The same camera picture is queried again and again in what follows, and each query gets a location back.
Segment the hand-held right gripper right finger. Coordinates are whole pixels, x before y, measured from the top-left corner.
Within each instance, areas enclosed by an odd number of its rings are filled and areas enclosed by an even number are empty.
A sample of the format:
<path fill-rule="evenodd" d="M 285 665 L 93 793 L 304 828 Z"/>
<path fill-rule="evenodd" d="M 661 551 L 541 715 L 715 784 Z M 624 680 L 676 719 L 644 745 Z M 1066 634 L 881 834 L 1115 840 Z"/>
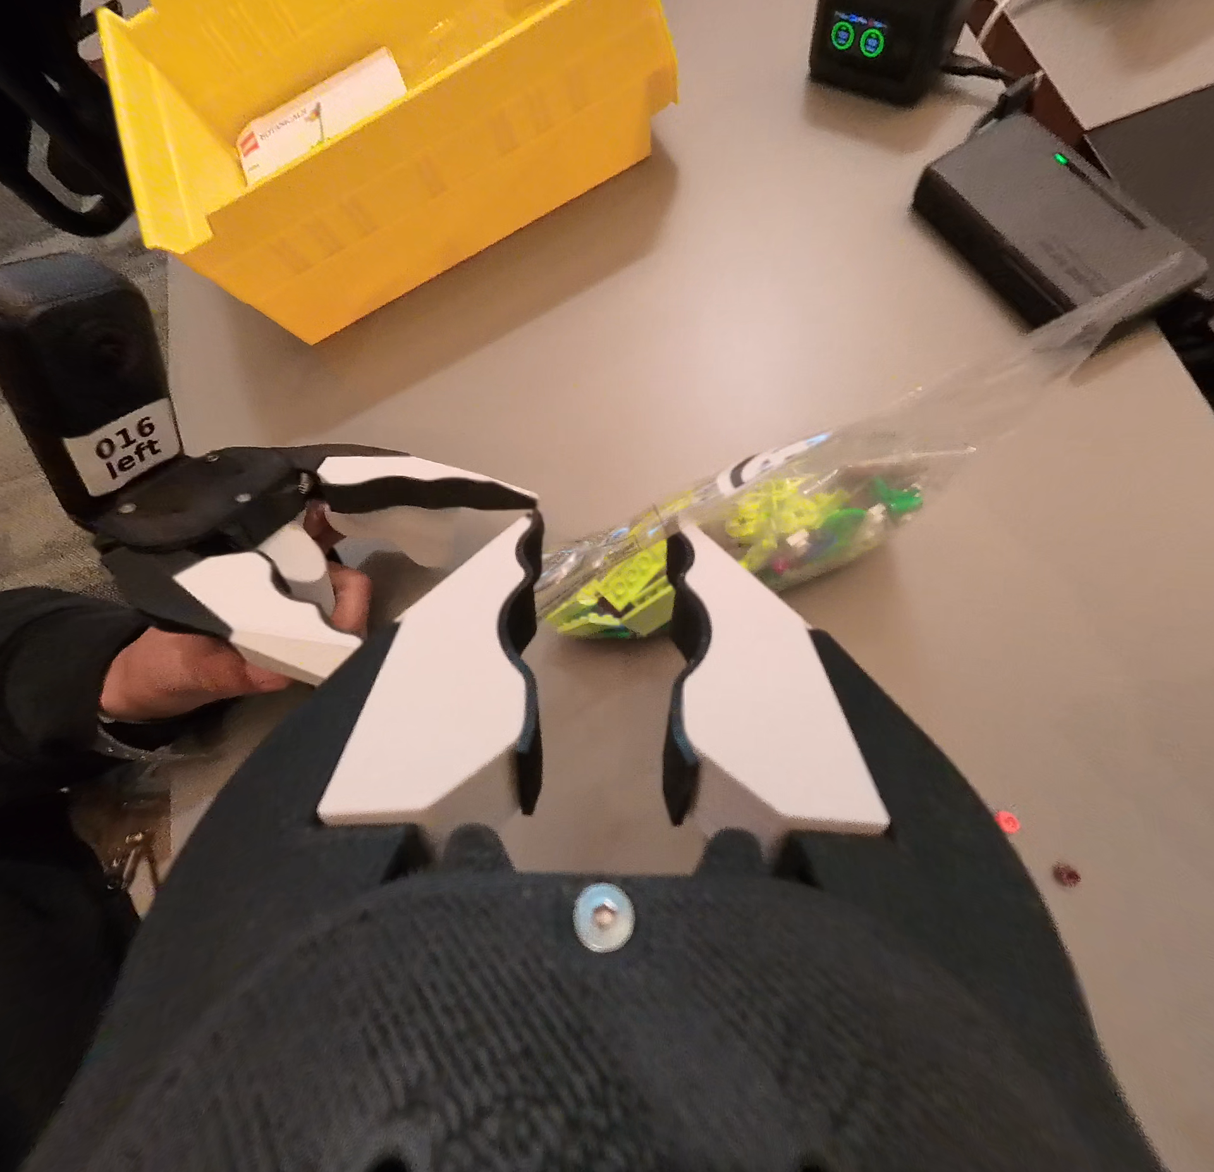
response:
<path fill-rule="evenodd" d="M 811 627 L 696 527 L 669 538 L 667 575 L 683 658 L 661 754 L 672 827 L 746 832 L 763 852 L 813 832 L 887 836 Z"/>

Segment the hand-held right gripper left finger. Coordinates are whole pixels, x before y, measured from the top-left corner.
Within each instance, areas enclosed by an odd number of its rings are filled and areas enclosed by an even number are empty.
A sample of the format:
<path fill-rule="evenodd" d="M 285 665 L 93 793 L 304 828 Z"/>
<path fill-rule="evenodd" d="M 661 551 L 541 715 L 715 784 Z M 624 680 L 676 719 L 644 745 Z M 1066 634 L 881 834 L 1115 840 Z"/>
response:
<path fill-rule="evenodd" d="M 526 514 L 396 621 L 317 817 L 448 840 L 533 815 L 543 786 L 537 634 L 543 519 Z"/>

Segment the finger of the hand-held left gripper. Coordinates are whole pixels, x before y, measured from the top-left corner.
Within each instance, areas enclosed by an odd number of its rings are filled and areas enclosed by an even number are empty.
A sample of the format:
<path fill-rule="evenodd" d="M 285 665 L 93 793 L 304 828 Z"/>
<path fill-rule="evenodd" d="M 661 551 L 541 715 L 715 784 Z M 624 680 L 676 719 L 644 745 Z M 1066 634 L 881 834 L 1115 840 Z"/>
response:
<path fill-rule="evenodd" d="M 413 454 L 330 454 L 315 499 L 345 540 L 389 543 L 424 569 L 446 567 L 459 512 L 533 512 L 539 495 Z"/>
<path fill-rule="evenodd" d="M 174 584 L 219 619 L 248 664 L 295 682 L 321 686 L 361 651 L 361 638 L 284 593 L 261 554 L 204 558 L 176 573 Z"/>

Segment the clear bag of bricks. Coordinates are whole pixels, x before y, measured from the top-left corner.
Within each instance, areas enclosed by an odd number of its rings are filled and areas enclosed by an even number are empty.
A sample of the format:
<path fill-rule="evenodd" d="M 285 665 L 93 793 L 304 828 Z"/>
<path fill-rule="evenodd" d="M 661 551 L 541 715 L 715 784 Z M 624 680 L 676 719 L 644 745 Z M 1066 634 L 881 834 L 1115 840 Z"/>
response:
<path fill-rule="evenodd" d="M 1066 316 L 1029 334 L 1007 360 L 959 367 L 874 417 L 754 454 L 620 527 L 550 551 L 537 614 L 583 641 L 667 630 L 674 615 L 667 541 L 689 527 L 772 591 L 835 573 L 911 523 L 1111 334 Z"/>

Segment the white instruction booklet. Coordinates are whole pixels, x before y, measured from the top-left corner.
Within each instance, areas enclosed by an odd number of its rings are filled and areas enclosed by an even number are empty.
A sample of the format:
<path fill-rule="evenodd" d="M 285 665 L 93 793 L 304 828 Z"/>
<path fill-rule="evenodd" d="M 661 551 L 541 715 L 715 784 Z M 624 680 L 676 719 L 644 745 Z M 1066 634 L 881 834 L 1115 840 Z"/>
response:
<path fill-rule="evenodd" d="M 389 49 L 252 119 L 235 149 L 248 186 L 261 184 L 328 142 L 400 103 L 408 86 Z"/>

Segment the yellow storage bin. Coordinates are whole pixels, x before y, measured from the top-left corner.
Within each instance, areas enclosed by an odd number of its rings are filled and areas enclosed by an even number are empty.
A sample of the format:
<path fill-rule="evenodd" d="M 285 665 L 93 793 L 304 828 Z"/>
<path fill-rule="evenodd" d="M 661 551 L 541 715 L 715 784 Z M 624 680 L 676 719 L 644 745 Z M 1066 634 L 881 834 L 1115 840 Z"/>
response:
<path fill-rule="evenodd" d="M 145 245 L 304 343 L 652 153 L 661 0 L 149 0 L 99 12 Z M 260 182 L 254 119 L 387 51 L 406 92 Z"/>

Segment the person's left forearm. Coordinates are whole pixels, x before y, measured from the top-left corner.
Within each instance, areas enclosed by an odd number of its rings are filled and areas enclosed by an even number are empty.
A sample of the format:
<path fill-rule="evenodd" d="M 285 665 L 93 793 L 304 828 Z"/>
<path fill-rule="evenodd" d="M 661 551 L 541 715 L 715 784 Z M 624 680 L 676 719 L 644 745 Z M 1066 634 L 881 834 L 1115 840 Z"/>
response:
<path fill-rule="evenodd" d="M 100 697 L 117 656 L 149 623 L 69 591 L 2 593 L 2 801 L 95 780 L 126 762 L 104 749 Z"/>

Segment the person's left hand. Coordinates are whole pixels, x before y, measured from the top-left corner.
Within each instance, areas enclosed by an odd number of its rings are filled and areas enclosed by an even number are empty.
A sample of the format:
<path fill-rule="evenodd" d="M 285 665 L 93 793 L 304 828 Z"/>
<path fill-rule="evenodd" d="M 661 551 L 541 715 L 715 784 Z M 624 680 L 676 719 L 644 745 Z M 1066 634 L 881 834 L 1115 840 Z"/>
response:
<path fill-rule="evenodd" d="M 313 503 L 302 525 L 332 558 L 343 536 L 328 521 L 328 508 Z M 328 564 L 335 593 L 332 625 L 358 638 L 369 632 L 372 582 L 363 573 Z M 276 695 L 293 682 L 248 664 L 226 643 L 206 636 L 150 628 L 119 653 L 110 665 L 100 715 L 113 723 L 161 723 L 247 697 Z"/>

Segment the silver mesh wristwatch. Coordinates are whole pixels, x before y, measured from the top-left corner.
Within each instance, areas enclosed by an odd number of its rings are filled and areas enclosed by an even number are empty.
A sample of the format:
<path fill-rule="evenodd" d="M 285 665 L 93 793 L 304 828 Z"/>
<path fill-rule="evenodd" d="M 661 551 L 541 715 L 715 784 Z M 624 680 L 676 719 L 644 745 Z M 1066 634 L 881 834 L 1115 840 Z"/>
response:
<path fill-rule="evenodd" d="M 182 760 L 174 751 L 176 743 L 186 738 L 193 719 L 160 719 L 160 721 L 119 721 L 99 712 L 97 738 L 93 751 L 115 764 L 137 764 L 158 767 Z"/>

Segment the black office chair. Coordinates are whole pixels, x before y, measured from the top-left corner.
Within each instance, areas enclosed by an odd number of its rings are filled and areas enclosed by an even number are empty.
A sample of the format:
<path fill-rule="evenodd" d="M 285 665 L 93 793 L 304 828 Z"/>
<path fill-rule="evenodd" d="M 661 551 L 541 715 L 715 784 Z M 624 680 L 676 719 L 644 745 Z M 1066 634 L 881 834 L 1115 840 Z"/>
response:
<path fill-rule="evenodd" d="M 134 216 L 104 64 L 82 56 L 119 0 L 2 0 L 2 186 L 60 232 L 99 240 Z"/>

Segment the black power bank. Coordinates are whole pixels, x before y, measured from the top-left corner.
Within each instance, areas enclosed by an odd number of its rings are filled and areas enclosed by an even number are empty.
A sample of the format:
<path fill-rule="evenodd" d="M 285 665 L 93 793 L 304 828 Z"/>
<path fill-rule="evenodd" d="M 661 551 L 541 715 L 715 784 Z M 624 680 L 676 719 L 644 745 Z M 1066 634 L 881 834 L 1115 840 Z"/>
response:
<path fill-rule="evenodd" d="M 1124 301 L 1118 329 L 1209 277 L 1203 254 L 1028 116 L 929 164 L 913 212 L 1033 330 L 1107 297 Z"/>

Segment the black charger cube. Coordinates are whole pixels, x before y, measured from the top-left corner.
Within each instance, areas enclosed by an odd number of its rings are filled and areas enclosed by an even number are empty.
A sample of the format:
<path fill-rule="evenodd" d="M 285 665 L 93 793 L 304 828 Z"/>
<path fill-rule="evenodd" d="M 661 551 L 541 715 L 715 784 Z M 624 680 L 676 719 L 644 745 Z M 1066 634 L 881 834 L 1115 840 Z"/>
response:
<path fill-rule="evenodd" d="M 918 104 L 942 75 L 976 0 L 817 0 L 815 84 L 874 103 Z"/>

